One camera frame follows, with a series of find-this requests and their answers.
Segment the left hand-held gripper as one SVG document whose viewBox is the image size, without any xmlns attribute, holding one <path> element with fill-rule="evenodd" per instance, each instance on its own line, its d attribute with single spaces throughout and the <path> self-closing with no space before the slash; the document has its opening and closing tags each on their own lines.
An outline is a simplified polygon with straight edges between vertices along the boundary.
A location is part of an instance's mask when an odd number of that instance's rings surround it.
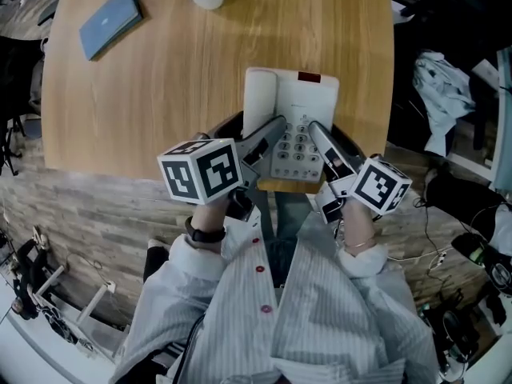
<svg viewBox="0 0 512 384">
<path fill-rule="evenodd" d="M 276 117 L 242 139 L 243 112 L 230 116 L 195 140 L 181 142 L 157 157 L 173 200 L 206 205 L 227 197 L 226 215 L 248 219 L 254 204 L 246 191 L 255 185 L 256 165 L 271 154 L 286 131 L 286 119 Z"/>
</svg>

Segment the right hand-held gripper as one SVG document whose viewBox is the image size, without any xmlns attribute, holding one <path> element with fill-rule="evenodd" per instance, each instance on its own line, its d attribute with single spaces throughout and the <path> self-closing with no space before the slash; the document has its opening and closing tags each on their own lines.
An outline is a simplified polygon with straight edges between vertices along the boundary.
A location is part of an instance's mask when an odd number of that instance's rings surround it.
<svg viewBox="0 0 512 384">
<path fill-rule="evenodd" d="M 324 162 L 326 181 L 314 198 L 324 223 L 342 217 L 341 208 L 348 198 L 380 216 L 397 209 L 412 184 L 410 178 L 380 158 L 367 158 L 336 125 L 328 130 L 313 121 L 308 131 Z"/>
</svg>

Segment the white desk telephone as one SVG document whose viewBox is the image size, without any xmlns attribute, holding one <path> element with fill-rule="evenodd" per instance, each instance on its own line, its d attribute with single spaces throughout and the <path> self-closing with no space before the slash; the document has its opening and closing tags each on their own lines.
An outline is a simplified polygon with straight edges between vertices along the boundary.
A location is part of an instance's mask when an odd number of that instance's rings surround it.
<svg viewBox="0 0 512 384">
<path fill-rule="evenodd" d="M 243 136 L 277 116 L 286 120 L 284 134 L 262 163 L 262 178 L 317 183 L 324 162 L 310 139 L 314 121 L 333 125 L 339 81 L 323 74 L 251 67 L 246 70 Z"/>
</svg>

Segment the person's left forearm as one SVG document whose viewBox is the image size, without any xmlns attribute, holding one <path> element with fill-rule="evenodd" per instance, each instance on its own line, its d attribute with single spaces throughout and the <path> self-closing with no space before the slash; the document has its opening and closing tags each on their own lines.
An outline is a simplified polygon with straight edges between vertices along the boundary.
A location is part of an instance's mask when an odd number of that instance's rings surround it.
<svg viewBox="0 0 512 384">
<path fill-rule="evenodd" d="M 224 230 L 224 221 L 228 201 L 212 202 L 208 205 L 197 206 L 192 219 L 191 226 L 195 230 L 199 230 L 206 234 L 216 234 Z M 208 250 L 214 254 L 221 254 L 222 242 L 201 242 L 197 238 L 190 236 L 190 244 L 201 250 Z"/>
</svg>

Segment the person's right forearm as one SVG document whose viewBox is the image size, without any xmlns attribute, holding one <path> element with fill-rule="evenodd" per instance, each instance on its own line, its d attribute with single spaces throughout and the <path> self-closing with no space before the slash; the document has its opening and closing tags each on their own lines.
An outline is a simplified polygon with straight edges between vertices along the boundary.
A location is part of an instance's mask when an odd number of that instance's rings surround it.
<svg viewBox="0 0 512 384">
<path fill-rule="evenodd" d="M 352 256 L 374 247 L 375 230 L 370 209 L 356 199 L 348 199 L 342 208 L 345 251 Z"/>
</svg>

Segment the black mesh office chair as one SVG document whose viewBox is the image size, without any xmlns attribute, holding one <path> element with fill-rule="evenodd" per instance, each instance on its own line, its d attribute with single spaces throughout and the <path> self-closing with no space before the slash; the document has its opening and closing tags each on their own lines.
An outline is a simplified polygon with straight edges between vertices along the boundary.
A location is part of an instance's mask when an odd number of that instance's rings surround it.
<svg viewBox="0 0 512 384">
<path fill-rule="evenodd" d="M 425 105 L 413 87 L 414 63 L 423 51 L 426 50 L 417 48 L 411 41 L 394 41 L 394 86 L 387 141 L 408 150 L 439 156 L 425 150 L 431 132 Z M 468 135 L 472 148 L 476 152 L 483 152 L 487 123 L 498 105 L 496 93 L 484 79 L 473 73 L 467 75 L 470 78 L 470 93 L 475 102 L 475 110 L 459 118 L 447 134 L 448 153 L 456 145 L 455 137 L 463 134 L 463 128 L 457 127 L 460 121 L 472 125 L 472 133 Z"/>
</svg>

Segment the person's blue jeans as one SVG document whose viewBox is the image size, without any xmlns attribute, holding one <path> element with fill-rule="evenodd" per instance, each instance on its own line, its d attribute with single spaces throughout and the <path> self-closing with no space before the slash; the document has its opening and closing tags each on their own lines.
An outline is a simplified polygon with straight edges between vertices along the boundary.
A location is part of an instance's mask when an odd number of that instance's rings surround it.
<svg viewBox="0 0 512 384">
<path fill-rule="evenodd" d="M 298 241 L 298 232 L 312 211 L 305 194 L 275 193 L 277 208 L 277 230 L 270 228 L 266 240 L 266 252 L 275 288 L 286 283 Z"/>
</svg>

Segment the black wristband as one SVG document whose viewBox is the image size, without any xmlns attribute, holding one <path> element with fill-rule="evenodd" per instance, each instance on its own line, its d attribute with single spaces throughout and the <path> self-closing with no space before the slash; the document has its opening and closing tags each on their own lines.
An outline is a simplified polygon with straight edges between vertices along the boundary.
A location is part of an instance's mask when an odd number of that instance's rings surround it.
<svg viewBox="0 0 512 384">
<path fill-rule="evenodd" d="M 193 217 L 190 216 L 185 220 L 185 228 L 192 241 L 205 244 L 214 244 L 221 242 L 226 236 L 226 229 L 224 227 L 220 230 L 209 232 L 194 228 L 191 224 L 192 218 Z"/>
</svg>

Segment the crumpled pale shirt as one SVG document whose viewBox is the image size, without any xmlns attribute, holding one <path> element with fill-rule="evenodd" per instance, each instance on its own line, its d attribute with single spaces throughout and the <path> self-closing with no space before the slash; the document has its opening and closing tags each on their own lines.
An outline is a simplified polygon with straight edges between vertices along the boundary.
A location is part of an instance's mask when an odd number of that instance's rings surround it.
<svg viewBox="0 0 512 384">
<path fill-rule="evenodd" d="M 431 136 L 425 150 L 447 156 L 446 136 L 459 118 L 474 112 L 470 78 L 443 54 L 423 51 L 414 63 L 413 87 L 426 108 Z"/>
</svg>

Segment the black and green bag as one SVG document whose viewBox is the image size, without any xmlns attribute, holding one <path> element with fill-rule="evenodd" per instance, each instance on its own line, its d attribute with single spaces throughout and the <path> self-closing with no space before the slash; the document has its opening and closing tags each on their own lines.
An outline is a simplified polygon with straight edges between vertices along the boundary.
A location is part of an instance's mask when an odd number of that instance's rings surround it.
<svg viewBox="0 0 512 384">
<path fill-rule="evenodd" d="M 501 254 L 477 234 L 466 232 L 457 236 L 452 247 L 483 268 L 495 289 L 512 297 L 512 257 Z"/>
</svg>

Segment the person's striped white shirt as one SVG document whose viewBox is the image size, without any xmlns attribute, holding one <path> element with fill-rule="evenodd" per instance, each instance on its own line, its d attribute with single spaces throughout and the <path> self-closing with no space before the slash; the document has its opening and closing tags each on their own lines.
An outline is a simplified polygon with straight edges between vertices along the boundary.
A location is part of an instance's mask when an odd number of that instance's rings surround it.
<svg viewBox="0 0 512 384">
<path fill-rule="evenodd" d="M 156 384 L 435 384 L 432 332 L 384 246 L 353 257 L 310 214 L 276 294 L 259 219 L 227 219 L 220 255 L 174 240 L 142 288 L 112 383 L 172 346 Z"/>
</svg>

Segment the blue notebook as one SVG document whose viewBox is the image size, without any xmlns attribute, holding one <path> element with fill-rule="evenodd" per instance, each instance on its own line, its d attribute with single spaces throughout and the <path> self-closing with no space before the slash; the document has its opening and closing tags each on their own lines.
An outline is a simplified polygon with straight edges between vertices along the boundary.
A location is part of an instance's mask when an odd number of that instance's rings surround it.
<svg viewBox="0 0 512 384">
<path fill-rule="evenodd" d="M 117 37 L 142 20 L 139 0 L 108 0 L 79 29 L 86 59 L 93 61 Z"/>
</svg>

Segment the white shelf frame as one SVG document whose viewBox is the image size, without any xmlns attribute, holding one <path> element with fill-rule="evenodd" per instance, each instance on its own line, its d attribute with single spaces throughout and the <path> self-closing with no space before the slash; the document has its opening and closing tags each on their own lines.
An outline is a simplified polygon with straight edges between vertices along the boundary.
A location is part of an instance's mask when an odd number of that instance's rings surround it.
<svg viewBox="0 0 512 384">
<path fill-rule="evenodd" d="M 126 334 L 94 318 L 79 325 L 80 311 L 57 297 L 53 302 L 78 338 L 71 344 L 42 315 L 29 321 L 10 308 L 15 294 L 6 266 L 0 267 L 0 376 L 9 384 L 107 384 Z"/>
</svg>

